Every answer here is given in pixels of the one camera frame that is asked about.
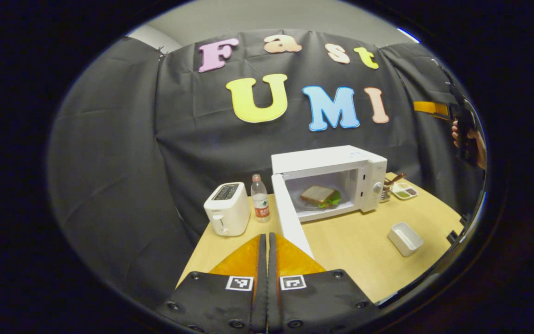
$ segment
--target microwave door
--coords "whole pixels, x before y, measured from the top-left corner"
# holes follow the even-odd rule
[[[286,187],[286,182],[284,182],[283,175],[273,174],[271,181],[273,182],[275,203],[277,204],[277,209],[280,214],[280,225],[283,237],[314,259],[308,240],[306,239],[306,235],[302,229],[298,215],[296,214],[294,203],[292,203],[292,198]]]

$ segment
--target water bottle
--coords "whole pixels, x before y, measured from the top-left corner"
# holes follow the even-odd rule
[[[271,219],[269,215],[269,201],[267,200],[267,189],[261,181],[259,174],[253,175],[253,184],[250,186],[250,197],[253,199],[254,214],[259,222],[265,223]]]

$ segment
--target bottle label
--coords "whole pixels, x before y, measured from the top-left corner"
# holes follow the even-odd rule
[[[253,203],[254,213],[256,214],[257,218],[265,218],[269,216],[269,203],[267,202],[267,198],[260,201],[253,201]]]

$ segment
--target ceiling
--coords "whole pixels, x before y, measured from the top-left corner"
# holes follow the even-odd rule
[[[269,28],[310,29],[378,47],[413,43],[386,21],[338,0],[195,0],[158,16],[147,25],[181,45]]]

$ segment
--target sandwich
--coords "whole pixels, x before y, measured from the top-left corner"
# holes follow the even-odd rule
[[[322,209],[326,209],[327,207],[339,204],[341,193],[331,188],[325,188],[324,186],[311,186],[300,195],[300,198],[314,205],[318,205]]]

